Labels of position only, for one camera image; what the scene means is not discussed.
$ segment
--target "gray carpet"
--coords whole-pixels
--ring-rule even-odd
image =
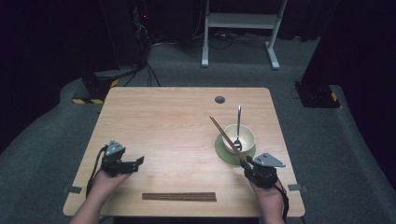
[[[270,90],[297,181],[308,188],[302,193],[307,224],[396,223],[395,192],[361,138],[342,89],[332,86],[342,104],[338,109],[304,108],[298,99],[293,81],[301,80],[317,43],[278,39],[279,71],[272,70],[262,42],[210,49],[207,68],[201,67],[201,48],[154,46],[148,63],[163,87]],[[212,40],[211,45],[221,48],[227,43]],[[119,86],[130,78],[121,78]],[[61,102],[0,155],[1,224],[68,222],[70,217],[63,214],[66,188],[74,180],[102,108],[71,102],[79,82],[66,85]],[[147,85],[156,82],[146,69],[128,84]]]

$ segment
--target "wooden chopstick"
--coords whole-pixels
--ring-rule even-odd
[[[216,202],[215,192],[142,193],[143,200]]]
[[[222,128],[219,126],[218,122],[212,116],[209,116],[209,117],[210,117],[210,119],[212,119],[213,123],[219,129],[221,135],[225,138],[225,140],[228,142],[228,144],[230,144],[230,147],[233,149],[233,152],[235,153],[235,155],[237,155],[239,157],[239,159],[241,159],[242,161],[248,163],[248,161],[245,159],[245,157],[242,156],[241,152],[239,152],[238,149],[233,145],[233,142],[228,137],[227,133],[225,133],[222,130]]]

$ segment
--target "yellow black tape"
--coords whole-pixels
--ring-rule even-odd
[[[119,83],[119,80],[116,79],[111,82],[110,89],[116,87]],[[102,105],[105,100],[97,99],[97,98],[73,98],[73,102],[78,105],[86,105],[86,104],[95,104],[95,105]]]
[[[96,104],[102,105],[105,101],[101,99],[81,99],[81,98],[73,98],[73,102],[78,105],[86,105],[86,104]]]
[[[332,99],[333,99],[335,102],[337,102],[337,96],[335,95],[334,92],[332,92]]]
[[[111,83],[110,89],[113,88],[113,87],[116,87],[117,84],[119,84],[119,80],[118,80],[118,79],[114,80],[114,81]]]

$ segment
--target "green plate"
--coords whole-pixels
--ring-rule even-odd
[[[215,149],[216,152],[218,153],[218,156],[225,162],[231,165],[241,164],[241,162],[239,161],[239,157],[229,152],[227,148],[224,146],[224,142],[222,141],[221,134],[218,136],[218,138],[216,138]],[[242,155],[250,156],[251,158],[254,157],[254,154],[256,154],[256,145],[254,145],[249,151],[242,153]]]

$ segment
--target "metal spoon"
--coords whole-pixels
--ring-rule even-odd
[[[233,145],[238,149],[239,151],[242,150],[242,144],[239,141],[239,126],[241,125],[241,105],[238,107],[238,123],[236,126],[236,140],[233,142]]]

